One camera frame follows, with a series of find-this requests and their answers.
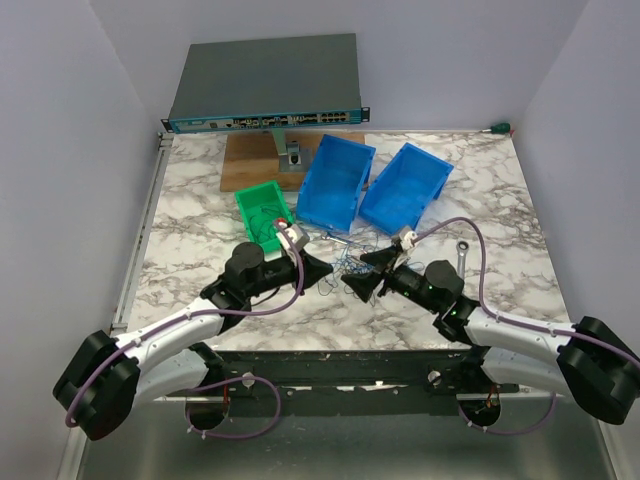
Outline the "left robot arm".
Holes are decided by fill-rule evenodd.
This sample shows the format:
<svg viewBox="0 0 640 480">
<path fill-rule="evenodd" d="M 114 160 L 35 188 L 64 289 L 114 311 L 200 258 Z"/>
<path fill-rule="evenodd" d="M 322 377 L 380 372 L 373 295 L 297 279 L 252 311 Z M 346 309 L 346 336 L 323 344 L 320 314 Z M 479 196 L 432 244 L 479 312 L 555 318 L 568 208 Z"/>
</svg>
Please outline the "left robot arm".
<svg viewBox="0 0 640 480">
<path fill-rule="evenodd" d="M 99 330 L 83 340 L 53 388 L 66 426 L 104 438 L 143 398 L 144 377 L 163 362 L 253 315 L 254 297 L 286 285 L 301 296 L 332 271 L 305 250 L 266 260 L 257 244 L 237 245 L 222 274 L 183 309 L 117 337 Z"/>
</svg>

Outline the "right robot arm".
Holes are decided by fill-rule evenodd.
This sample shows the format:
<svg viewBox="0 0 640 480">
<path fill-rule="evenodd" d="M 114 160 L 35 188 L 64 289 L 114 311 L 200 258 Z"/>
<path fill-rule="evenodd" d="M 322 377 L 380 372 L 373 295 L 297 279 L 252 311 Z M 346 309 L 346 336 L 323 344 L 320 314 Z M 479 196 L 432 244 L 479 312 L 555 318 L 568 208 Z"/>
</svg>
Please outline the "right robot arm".
<svg viewBox="0 0 640 480">
<path fill-rule="evenodd" d="M 586 316 L 576 324 L 554 324 L 489 314 L 464 294 L 464 281 L 448 261 L 417 272 L 398 263 L 398 255 L 393 247 L 364 254 L 370 270 L 341 279 L 362 301 L 398 293 L 434 314 L 444 338 L 482 349 L 481 357 L 460 367 L 467 389 L 531 386 L 568 397 L 605 423 L 624 423 L 639 397 L 639 357 L 603 321 Z"/>
</svg>

